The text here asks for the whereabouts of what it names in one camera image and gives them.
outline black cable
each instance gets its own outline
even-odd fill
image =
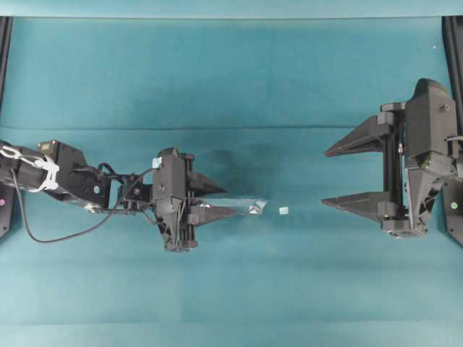
[[[87,234],[87,233],[90,233],[91,231],[94,231],[98,228],[100,228],[104,223],[106,223],[109,218],[114,214],[114,212],[116,211],[116,207],[120,204],[120,202],[122,201],[122,199],[124,199],[126,197],[126,195],[128,194],[128,192],[130,192],[132,190],[132,188],[136,185],[136,183],[139,182],[139,180],[141,180],[142,177],[144,177],[144,175],[148,174],[149,172],[155,170],[154,168],[149,168],[148,170],[145,170],[143,171],[142,173],[140,173],[139,175],[137,175],[137,178],[133,181],[133,183],[129,186],[129,189],[123,194],[121,195],[121,197],[117,200],[115,206],[111,209],[111,212],[102,220],[100,221],[99,223],[95,224],[94,226],[92,226],[91,228],[89,229],[86,229],[84,231],[81,231],[79,233],[75,233],[75,234],[71,234],[71,235],[68,235],[68,236],[63,236],[63,237],[60,237],[60,238],[57,238],[57,239],[51,239],[51,240],[40,240],[40,239],[37,239],[34,237],[34,235],[32,235],[32,232],[30,231],[29,229],[29,224],[27,223],[27,217],[26,217],[26,212],[25,212],[25,208],[24,208],[24,201],[22,199],[22,195],[21,195],[21,191],[20,191],[20,187],[17,183],[17,176],[16,176],[16,173],[14,172],[14,170],[11,168],[10,171],[11,171],[11,174],[12,174],[12,178],[13,178],[13,182],[14,182],[14,188],[16,188],[16,192],[17,192],[17,195],[18,195],[18,199],[20,201],[20,209],[21,209],[21,217],[22,217],[22,221],[24,223],[24,226],[26,227],[26,231],[27,233],[29,234],[30,238],[36,242],[40,242],[42,244],[48,244],[48,243],[51,243],[51,242],[58,242],[58,241],[65,241],[65,240],[69,240],[69,239],[72,239],[74,237],[77,237],[77,236],[81,236],[81,235],[84,235],[84,234]]]
[[[98,165],[98,170],[103,173],[103,168],[109,171],[111,175],[109,175],[111,178],[116,179],[120,184],[125,184],[125,182],[121,179],[121,175],[117,174],[116,171],[112,168],[111,165],[108,163],[101,163]]]

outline small white object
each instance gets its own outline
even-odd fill
[[[153,159],[153,168],[160,168],[162,165],[162,157]]]
[[[249,206],[249,214],[261,215],[266,205],[267,205],[267,202],[265,200],[256,200],[254,204]]]
[[[279,208],[280,215],[288,215],[289,214],[289,207],[284,206]]]

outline gripper jaw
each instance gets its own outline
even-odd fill
[[[226,192],[217,183],[193,171],[195,156],[168,148],[158,154],[151,199],[164,249],[187,252],[197,247],[196,228],[235,215],[227,207],[211,206],[200,197]]]
[[[371,116],[352,130],[342,140],[332,145],[325,155],[335,157],[364,152],[383,152],[383,137],[393,130],[394,114],[380,112],[377,116]]]
[[[444,86],[421,79],[407,102],[382,105],[325,155],[383,153],[383,192],[324,199],[330,207],[374,220],[395,237],[425,236],[443,179],[456,175],[459,145],[454,101]],[[407,177],[403,202],[402,170]]]

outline teal table surface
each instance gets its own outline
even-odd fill
[[[122,172],[177,146],[231,196],[269,203],[199,228],[188,254],[138,217],[36,244],[16,210],[0,346],[460,346],[463,248],[441,202],[429,236],[403,240],[320,203],[382,190],[380,154],[323,151],[420,77],[449,86],[439,18],[15,19],[0,138],[58,139]],[[25,204],[41,238],[101,219]]]

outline black metal bracket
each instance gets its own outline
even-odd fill
[[[463,16],[443,17],[442,33],[452,95],[456,104],[458,131],[463,134]],[[446,181],[442,194],[446,230],[463,245],[463,183]]]

